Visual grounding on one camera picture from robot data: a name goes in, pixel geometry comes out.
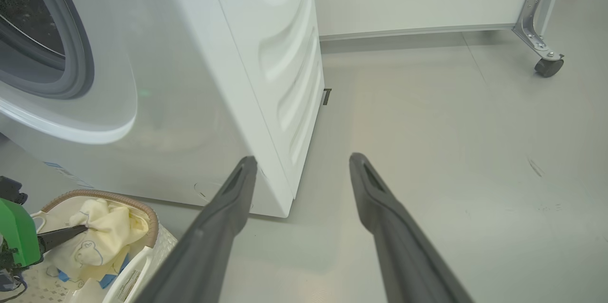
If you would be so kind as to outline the metal partition leg with caster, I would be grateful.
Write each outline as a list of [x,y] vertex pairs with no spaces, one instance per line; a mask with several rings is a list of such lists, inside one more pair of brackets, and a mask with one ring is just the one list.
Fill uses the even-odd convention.
[[525,0],[513,32],[540,56],[540,60],[534,67],[536,74],[543,78],[550,78],[556,75],[564,65],[564,55],[554,52],[547,46],[537,31],[535,21],[538,21],[540,17],[541,2],[542,0]]

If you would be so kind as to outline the white front-load washing machine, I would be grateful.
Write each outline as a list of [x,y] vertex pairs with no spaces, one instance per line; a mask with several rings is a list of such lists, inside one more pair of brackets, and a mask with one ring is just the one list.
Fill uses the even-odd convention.
[[325,85],[315,0],[73,0],[93,85],[0,84],[0,134],[95,189],[206,206],[257,161],[250,213],[286,218]]

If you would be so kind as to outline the white garment with blue patches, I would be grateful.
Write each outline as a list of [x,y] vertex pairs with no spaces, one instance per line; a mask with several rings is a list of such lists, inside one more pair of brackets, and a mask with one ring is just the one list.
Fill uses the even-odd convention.
[[85,283],[91,279],[97,281],[102,289],[110,286],[115,278],[124,270],[130,261],[128,253],[120,253],[112,259],[111,263],[99,266],[83,265],[79,277],[76,279],[57,269],[57,276],[51,274],[51,266],[46,270],[46,274],[50,277],[57,278],[59,281],[67,282],[66,287],[70,290],[80,290]]

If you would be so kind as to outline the cream perforated basket brown rim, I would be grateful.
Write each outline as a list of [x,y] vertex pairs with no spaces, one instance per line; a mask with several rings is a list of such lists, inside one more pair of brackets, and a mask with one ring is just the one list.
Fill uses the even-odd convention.
[[105,199],[111,203],[128,207],[133,214],[148,223],[148,233],[131,245],[129,263],[110,286],[102,289],[97,281],[88,280],[80,290],[70,290],[67,282],[47,277],[42,273],[43,261],[30,267],[20,276],[24,287],[19,296],[8,303],[134,303],[158,270],[162,262],[174,249],[176,238],[161,225],[156,212],[144,203],[100,190],[74,190],[46,204],[32,214],[38,224],[37,233],[56,231],[70,227],[69,219],[89,199]]

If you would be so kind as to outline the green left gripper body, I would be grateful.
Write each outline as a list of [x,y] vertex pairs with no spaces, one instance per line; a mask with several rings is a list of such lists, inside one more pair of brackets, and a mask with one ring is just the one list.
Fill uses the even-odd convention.
[[17,203],[0,198],[0,269],[28,268],[41,262],[33,218]]

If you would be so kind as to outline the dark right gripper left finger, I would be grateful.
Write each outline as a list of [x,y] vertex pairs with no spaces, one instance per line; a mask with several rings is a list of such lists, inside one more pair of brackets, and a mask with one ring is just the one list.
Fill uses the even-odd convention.
[[249,217],[256,176],[254,156],[242,158],[135,303],[219,303],[234,239]]

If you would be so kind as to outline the blue energy label sticker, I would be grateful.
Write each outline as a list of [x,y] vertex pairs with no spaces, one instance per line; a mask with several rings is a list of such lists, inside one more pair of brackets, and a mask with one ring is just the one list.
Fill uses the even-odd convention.
[[87,184],[87,182],[85,182],[84,180],[81,180],[79,177],[77,177],[76,175],[72,174],[71,172],[69,172],[64,167],[61,167],[61,165],[59,165],[59,164],[55,164],[55,163],[52,163],[52,162],[44,162],[44,164],[48,165],[49,167],[51,167],[53,169],[55,169],[56,171],[58,171],[64,177],[67,177],[70,180],[72,180],[72,182],[74,182],[76,185],[78,185],[79,188],[95,189],[93,186]]

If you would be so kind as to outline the grey rubber door gasket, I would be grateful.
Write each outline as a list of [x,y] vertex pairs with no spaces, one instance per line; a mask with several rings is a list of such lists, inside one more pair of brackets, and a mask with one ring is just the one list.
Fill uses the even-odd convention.
[[94,60],[73,0],[44,0],[61,37],[65,58],[53,56],[0,17],[0,84],[47,99],[82,97],[94,81]]

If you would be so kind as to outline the steel washing machine drum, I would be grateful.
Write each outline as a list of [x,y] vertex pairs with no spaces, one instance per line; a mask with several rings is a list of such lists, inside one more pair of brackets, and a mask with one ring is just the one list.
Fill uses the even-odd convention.
[[0,0],[0,17],[43,51],[65,58],[58,28],[44,0]]

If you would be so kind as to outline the cream yellow printed garment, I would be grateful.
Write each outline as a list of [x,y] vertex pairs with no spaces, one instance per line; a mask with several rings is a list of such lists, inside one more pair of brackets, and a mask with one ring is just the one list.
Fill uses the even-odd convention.
[[69,225],[84,225],[88,230],[46,253],[44,275],[51,266],[52,275],[57,276],[59,269],[69,278],[76,279],[83,265],[104,265],[120,253],[129,253],[131,245],[146,236],[149,230],[143,217],[105,199],[86,200],[70,217]]

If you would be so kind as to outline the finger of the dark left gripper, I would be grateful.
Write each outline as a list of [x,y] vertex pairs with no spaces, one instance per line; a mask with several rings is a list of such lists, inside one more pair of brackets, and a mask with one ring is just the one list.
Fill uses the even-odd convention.
[[82,234],[86,232],[88,227],[84,225],[78,225],[75,227],[68,227],[59,229],[56,231],[44,232],[42,234],[38,234],[38,244],[41,252],[48,252],[55,247],[62,245],[65,242],[69,242],[72,238],[78,236],[78,234]]

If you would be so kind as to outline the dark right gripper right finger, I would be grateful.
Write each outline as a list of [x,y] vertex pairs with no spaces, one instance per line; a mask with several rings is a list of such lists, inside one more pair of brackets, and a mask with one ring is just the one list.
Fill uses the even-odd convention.
[[359,218],[374,237],[388,303],[474,303],[365,154],[353,153],[349,170]]

